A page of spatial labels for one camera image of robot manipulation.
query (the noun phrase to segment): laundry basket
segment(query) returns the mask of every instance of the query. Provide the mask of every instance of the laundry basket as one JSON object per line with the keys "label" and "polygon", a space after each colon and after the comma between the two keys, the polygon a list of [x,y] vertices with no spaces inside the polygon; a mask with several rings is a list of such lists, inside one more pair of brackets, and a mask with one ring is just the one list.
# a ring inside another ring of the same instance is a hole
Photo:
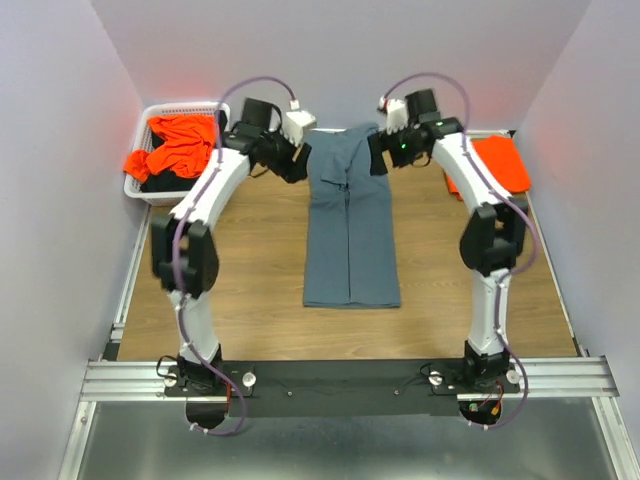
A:
{"label": "laundry basket", "polygon": [[[151,146],[151,129],[147,121],[152,117],[160,115],[176,115],[176,114],[205,114],[213,115],[213,113],[221,109],[227,114],[227,120],[230,120],[230,109],[226,103],[219,102],[187,102],[187,103],[164,103],[162,105],[153,105],[142,112],[140,123],[136,131],[136,139],[133,143],[133,151],[153,150]],[[140,182],[127,174],[124,179],[124,193],[131,198],[139,198],[154,206],[176,205],[188,193],[185,192],[141,192]]]}

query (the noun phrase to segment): purple cable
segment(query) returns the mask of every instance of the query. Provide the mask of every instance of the purple cable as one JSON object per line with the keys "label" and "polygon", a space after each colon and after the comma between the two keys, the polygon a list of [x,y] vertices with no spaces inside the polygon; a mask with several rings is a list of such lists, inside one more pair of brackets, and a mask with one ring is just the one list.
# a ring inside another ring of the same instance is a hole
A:
{"label": "purple cable", "polygon": [[[233,87],[227,90],[226,93],[222,96],[220,100],[220,104],[225,103],[227,99],[238,89],[246,85],[249,85],[251,83],[262,82],[262,81],[275,82],[282,85],[287,90],[287,92],[289,92],[289,95],[291,96],[291,100],[295,100],[295,95],[293,93],[293,90],[291,89],[291,87],[289,87],[289,85],[284,83],[282,80],[275,77],[270,77],[270,76],[260,76],[260,77],[252,77],[240,83],[235,84]],[[189,208],[187,208],[187,211],[184,213],[184,215],[178,222],[178,226],[176,227],[176,233],[173,236],[173,243],[172,243],[172,249],[171,249],[171,252],[172,252],[171,266],[173,268],[173,278],[176,282],[176,286],[178,287],[178,290],[180,290],[180,292],[182,293],[180,298],[180,303],[178,305],[178,329],[180,330],[180,335],[182,336],[185,343],[189,347],[189,350],[191,351],[193,356],[196,357],[198,361],[202,363],[202,365],[204,365],[206,368],[208,368],[214,375],[222,379],[222,381],[230,385],[231,388],[233,388],[236,391],[236,393],[238,394],[238,398],[240,399],[240,404],[242,406],[242,415],[240,417],[240,420],[238,421],[235,427],[229,430],[222,430],[222,431],[208,430],[206,428],[202,428],[201,426],[195,423],[193,423],[191,427],[207,435],[226,436],[226,435],[233,435],[237,433],[240,430],[240,428],[242,428],[242,425],[244,424],[247,418],[247,401],[244,398],[244,395],[242,395],[242,392],[240,391],[238,386],[233,382],[233,380],[231,380],[224,373],[222,373],[220,370],[218,370],[213,365],[211,365],[200,354],[198,349],[194,346],[193,341],[189,337],[189,333],[187,332],[187,329],[184,324],[184,307],[187,302],[187,289],[184,283],[184,277],[182,276],[182,270],[180,268],[180,239],[182,238],[184,227],[187,221],[189,220],[189,216],[195,210],[198,201],[202,198],[202,196],[207,191],[211,183],[213,183],[213,180],[215,179],[215,177],[218,175],[218,173],[222,168],[222,136],[220,135],[220,127],[218,125],[218,122],[214,122],[214,125],[215,125],[214,128],[216,129],[216,145],[215,146],[218,150],[216,166],[213,169],[211,176],[207,179],[207,181],[202,186],[202,188],[196,193],[195,197],[193,198],[193,203],[189,206]]]}
{"label": "purple cable", "polygon": [[509,208],[511,208],[525,223],[525,225],[527,226],[527,228],[529,229],[529,231],[531,232],[531,236],[533,238],[533,251],[531,252],[531,256],[529,257],[529,260],[522,266],[517,267],[507,273],[505,273],[504,275],[502,275],[498,281],[497,281],[497,293],[496,293],[496,302],[495,302],[495,307],[494,307],[494,320],[493,320],[493,327],[494,327],[494,331],[496,333],[496,336],[498,337],[498,340],[500,341],[500,343],[502,344],[502,346],[504,347],[504,349],[509,353],[509,355],[513,358],[513,360],[516,362],[516,364],[518,365],[518,367],[520,367],[520,371],[522,372],[522,380],[524,382],[524,387],[522,389],[522,398],[520,399],[520,403],[518,403],[518,406],[515,408],[515,410],[504,420],[502,420],[501,422],[498,422],[494,425],[481,425],[475,422],[470,422],[473,423],[474,425],[478,425],[482,428],[485,429],[494,429],[494,428],[499,428],[499,427],[503,427],[505,425],[507,425],[508,423],[510,423],[513,419],[515,419],[524,409],[524,406],[527,402],[527,398],[529,397],[529,377],[527,375],[527,372],[524,368],[524,365],[522,364],[522,361],[520,360],[520,357],[518,357],[518,355],[516,355],[516,353],[513,351],[513,349],[511,348],[511,346],[509,345],[509,343],[507,342],[507,340],[504,338],[504,336],[499,333],[499,329],[500,329],[500,298],[501,298],[501,294],[502,294],[502,282],[504,282],[504,280],[508,277],[508,276],[513,276],[513,275],[518,275],[526,270],[528,270],[531,265],[533,265],[533,263],[536,261],[536,259],[538,258],[538,254],[540,251],[540,238],[538,237],[538,232],[535,228],[535,226],[533,225],[533,222],[529,219],[529,217],[527,216],[526,213],[524,213],[520,208],[518,208],[517,205],[515,205],[511,200],[509,200],[508,198],[506,198],[505,196],[501,195],[499,192],[495,191],[493,189],[493,187],[491,186],[491,182],[489,182],[489,179],[482,173],[482,171],[480,170],[480,167],[478,167],[478,165],[476,164],[476,162],[473,161],[473,158],[471,157],[471,153],[469,152],[469,148],[467,145],[468,142],[468,137],[467,137],[467,128],[469,126],[469,118],[471,116],[471,102],[469,100],[469,95],[467,94],[466,90],[464,89],[464,87],[455,79],[447,76],[447,75],[443,75],[441,73],[436,73],[436,72],[421,72],[421,73],[416,73],[413,75],[410,75],[406,78],[403,78],[402,80],[400,80],[399,82],[397,82],[396,84],[394,84],[388,91],[387,93],[385,93],[384,98],[387,99],[389,98],[389,96],[391,95],[391,93],[393,93],[393,91],[398,88],[401,85],[404,85],[405,83],[409,82],[410,80],[416,79],[416,78],[437,78],[439,80],[443,80],[446,83],[448,83],[449,85],[453,86],[458,93],[460,93],[460,96],[462,97],[463,103],[464,103],[464,122],[462,124],[462,150],[463,150],[463,155],[467,158],[467,160],[469,161],[469,164],[471,165],[471,167],[473,168],[473,170],[476,172],[476,174],[478,175],[478,177],[480,177],[480,179],[482,180],[482,182],[485,184],[485,186],[489,189],[489,193],[491,195],[493,195],[494,197],[496,197],[498,200],[500,200],[501,202],[503,202],[505,205],[507,205]]}

